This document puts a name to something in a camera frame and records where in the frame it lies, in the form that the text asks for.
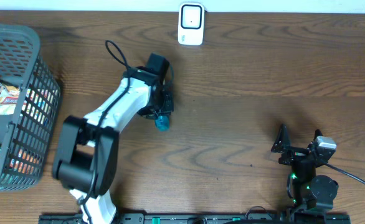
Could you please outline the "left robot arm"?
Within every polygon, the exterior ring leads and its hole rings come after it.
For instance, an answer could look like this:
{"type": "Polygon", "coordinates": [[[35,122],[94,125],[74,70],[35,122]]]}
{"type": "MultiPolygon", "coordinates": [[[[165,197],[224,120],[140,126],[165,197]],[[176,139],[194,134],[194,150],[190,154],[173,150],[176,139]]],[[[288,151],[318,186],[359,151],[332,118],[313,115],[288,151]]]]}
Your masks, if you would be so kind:
{"type": "Polygon", "coordinates": [[[116,173],[120,134],[135,115],[170,127],[173,94],[165,76],[170,62],[152,53],[145,66],[127,67],[116,91],[96,110],[68,116],[52,166],[52,176],[75,197],[79,223],[111,223],[117,208],[110,187],[116,173]]]}

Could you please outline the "yellow snack bag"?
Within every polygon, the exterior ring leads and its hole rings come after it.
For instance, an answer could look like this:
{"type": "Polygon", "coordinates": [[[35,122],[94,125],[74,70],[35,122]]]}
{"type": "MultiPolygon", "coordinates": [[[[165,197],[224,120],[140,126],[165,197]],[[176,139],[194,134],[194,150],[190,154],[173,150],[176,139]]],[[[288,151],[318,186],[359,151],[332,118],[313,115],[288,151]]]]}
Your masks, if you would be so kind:
{"type": "Polygon", "coordinates": [[[0,115],[10,115],[14,113],[19,94],[20,89],[0,82],[0,115]]]}

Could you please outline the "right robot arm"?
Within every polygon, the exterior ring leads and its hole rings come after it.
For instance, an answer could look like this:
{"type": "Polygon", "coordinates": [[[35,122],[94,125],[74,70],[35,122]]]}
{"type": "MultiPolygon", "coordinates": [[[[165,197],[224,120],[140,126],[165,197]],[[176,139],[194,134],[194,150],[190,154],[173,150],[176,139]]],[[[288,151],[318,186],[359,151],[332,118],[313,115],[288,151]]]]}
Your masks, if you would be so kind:
{"type": "Polygon", "coordinates": [[[292,146],[287,127],[284,124],[279,127],[271,151],[281,154],[279,164],[292,168],[287,193],[294,203],[286,211],[286,221],[326,223],[326,212],[333,208],[339,185],[326,175],[318,175],[316,169],[327,163],[336,148],[335,141],[319,129],[307,147],[292,146]]]}

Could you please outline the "teal plastic bottle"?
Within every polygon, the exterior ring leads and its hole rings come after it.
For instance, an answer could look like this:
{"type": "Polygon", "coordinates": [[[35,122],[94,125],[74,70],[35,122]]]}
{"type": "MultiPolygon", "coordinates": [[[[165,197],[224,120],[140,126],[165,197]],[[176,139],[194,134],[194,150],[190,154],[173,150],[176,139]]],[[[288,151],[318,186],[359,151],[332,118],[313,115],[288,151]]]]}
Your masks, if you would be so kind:
{"type": "Polygon", "coordinates": [[[158,116],[155,121],[155,126],[160,131],[167,131],[170,127],[169,116],[161,115],[158,116]]]}

